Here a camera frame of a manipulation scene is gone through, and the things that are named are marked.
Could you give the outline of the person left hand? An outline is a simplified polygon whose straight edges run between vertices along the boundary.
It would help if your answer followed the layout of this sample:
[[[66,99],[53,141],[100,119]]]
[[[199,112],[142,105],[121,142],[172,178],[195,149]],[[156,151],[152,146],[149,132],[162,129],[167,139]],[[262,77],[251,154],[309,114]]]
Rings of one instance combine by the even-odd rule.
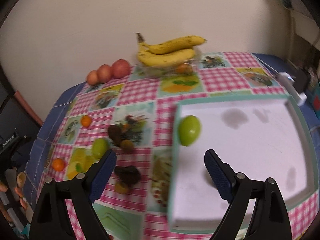
[[[1,174],[1,183],[6,188],[4,192],[1,191],[1,202],[4,205],[5,214],[14,224],[27,223],[25,213],[28,205],[22,204],[24,202],[22,188],[25,181],[25,173],[17,173],[13,168],[7,169]]]

